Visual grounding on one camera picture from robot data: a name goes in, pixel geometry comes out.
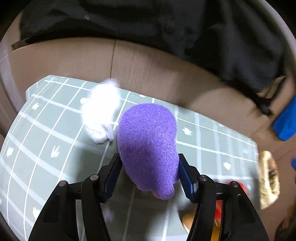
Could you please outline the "crushed red soda can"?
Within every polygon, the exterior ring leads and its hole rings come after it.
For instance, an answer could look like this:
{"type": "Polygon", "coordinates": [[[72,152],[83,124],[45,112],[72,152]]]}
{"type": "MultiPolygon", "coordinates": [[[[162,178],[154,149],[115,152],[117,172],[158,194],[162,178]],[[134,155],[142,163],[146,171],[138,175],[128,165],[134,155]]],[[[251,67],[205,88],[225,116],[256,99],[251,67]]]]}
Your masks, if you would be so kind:
{"type": "Polygon", "coordinates": [[[213,227],[213,232],[211,236],[211,241],[219,240],[221,217],[222,217],[222,200],[217,200],[216,209],[215,209],[214,227],[213,227]]]}

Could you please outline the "green grid table mat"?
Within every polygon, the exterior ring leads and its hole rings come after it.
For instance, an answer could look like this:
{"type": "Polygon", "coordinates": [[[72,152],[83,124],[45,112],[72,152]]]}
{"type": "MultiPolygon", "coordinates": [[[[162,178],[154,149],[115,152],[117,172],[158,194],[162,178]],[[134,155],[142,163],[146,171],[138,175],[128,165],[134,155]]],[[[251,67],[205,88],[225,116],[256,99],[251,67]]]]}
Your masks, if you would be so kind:
{"type": "MultiPolygon", "coordinates": [[[[27,89],[26,103],[1,147],[1,213],[19,240],[34,223],[60,180],[80,182],[109,163],[116,142],[97,145],[81,123],[80,106],[95,83],[49,75],[27,89]]],[[[140,103],[168,108],[178,124],[178,152],[201,174],[219,182],[240,181],[260,207],[256,143],[199,113],[121,89],[112,119],[140,103]]],[[[181,212],[191,207],[180,183],[167,201],[138,190],[121,172],[112,197],[102,206],[112,240],[185,240],[181,212]]]]}

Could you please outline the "white crumpled tissue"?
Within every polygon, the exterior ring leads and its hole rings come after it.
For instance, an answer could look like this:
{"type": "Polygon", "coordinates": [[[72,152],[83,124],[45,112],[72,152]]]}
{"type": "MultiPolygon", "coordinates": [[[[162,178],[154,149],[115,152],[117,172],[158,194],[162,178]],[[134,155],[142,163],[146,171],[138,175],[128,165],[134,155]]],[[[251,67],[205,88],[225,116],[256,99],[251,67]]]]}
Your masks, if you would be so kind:
{"type": "Polygon", "coordinates": [[[82,124],[95,144],[114,140],[113,117],[120,104],[118,81],[106,79],[92,87],[81,103],[82,124]]]}

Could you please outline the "black cloth on cabinet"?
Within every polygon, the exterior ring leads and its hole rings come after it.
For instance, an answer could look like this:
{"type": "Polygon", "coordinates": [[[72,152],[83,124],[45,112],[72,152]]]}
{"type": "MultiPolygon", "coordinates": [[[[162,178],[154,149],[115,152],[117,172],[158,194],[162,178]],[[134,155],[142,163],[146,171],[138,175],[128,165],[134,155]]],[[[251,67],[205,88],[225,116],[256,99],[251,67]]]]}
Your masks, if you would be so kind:
{"type": "Polygon", "coordinates": [[[280,34],[253,1],[31,1],[13,49],[97,37],[150,46],[190,61],[272,114],[259,93],[285,74],[280,34]]]}

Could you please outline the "yellow trash bag bin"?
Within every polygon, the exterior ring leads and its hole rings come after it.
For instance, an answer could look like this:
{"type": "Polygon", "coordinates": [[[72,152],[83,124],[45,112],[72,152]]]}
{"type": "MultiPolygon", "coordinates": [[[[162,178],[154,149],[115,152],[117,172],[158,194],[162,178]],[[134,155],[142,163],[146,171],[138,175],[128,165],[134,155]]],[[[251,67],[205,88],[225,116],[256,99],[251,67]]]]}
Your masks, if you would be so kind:
{"type": "Polygon", "coordinates": [[[277,201],[280,195],[279,172],[271,152],[259,151],[260,208],[266,209],[277,201]]]}

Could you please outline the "purple sponge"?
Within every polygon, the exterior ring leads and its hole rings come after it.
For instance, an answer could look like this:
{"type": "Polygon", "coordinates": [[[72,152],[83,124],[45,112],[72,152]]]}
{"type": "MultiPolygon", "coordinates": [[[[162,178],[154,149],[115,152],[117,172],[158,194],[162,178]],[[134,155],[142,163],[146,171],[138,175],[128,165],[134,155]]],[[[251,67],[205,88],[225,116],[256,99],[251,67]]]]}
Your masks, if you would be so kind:
{"type": "Polygon", "coordinates": [[[155,103],[137,104],[125,111],[117,129],[123,167],[137,188],[167,200],[179,179],[177,122],[171,111],[155,103]]]}

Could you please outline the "blue towel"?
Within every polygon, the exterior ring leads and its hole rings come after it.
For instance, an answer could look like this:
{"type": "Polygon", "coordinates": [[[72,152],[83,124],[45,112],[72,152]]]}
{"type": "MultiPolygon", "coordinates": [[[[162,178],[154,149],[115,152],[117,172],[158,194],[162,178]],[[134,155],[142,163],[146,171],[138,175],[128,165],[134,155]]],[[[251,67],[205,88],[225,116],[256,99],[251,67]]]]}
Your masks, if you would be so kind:
{"type": "Polygon", "coordinates": [[[289,140],[296,131],[296,96],[273,123],[273,131],[283,141],[289,140]]]}

